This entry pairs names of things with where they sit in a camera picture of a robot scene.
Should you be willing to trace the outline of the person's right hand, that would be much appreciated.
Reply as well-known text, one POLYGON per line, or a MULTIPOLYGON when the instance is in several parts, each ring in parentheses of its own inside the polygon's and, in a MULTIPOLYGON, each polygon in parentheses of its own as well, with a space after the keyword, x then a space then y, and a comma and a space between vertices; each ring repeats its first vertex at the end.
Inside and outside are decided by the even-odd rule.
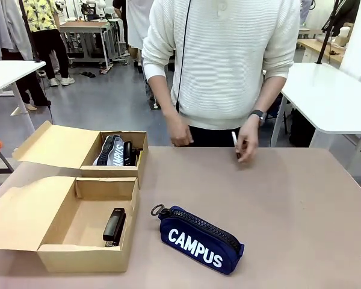
POLYGON ((190 128, 182 119, 169 121, 168 128, 171 142, 176 147, 188 146, 194 143, 190 128))

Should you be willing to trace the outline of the person's left hand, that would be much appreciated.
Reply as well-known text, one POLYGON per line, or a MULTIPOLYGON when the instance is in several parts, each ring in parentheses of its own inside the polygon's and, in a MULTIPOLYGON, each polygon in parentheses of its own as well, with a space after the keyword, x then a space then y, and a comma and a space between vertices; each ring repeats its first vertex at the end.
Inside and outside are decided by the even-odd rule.
POLYGON ((258 116, 249 117, 240 128, 235 146, 239 163, 248 163, 255 157, 259 143, 258 131, 258 116))

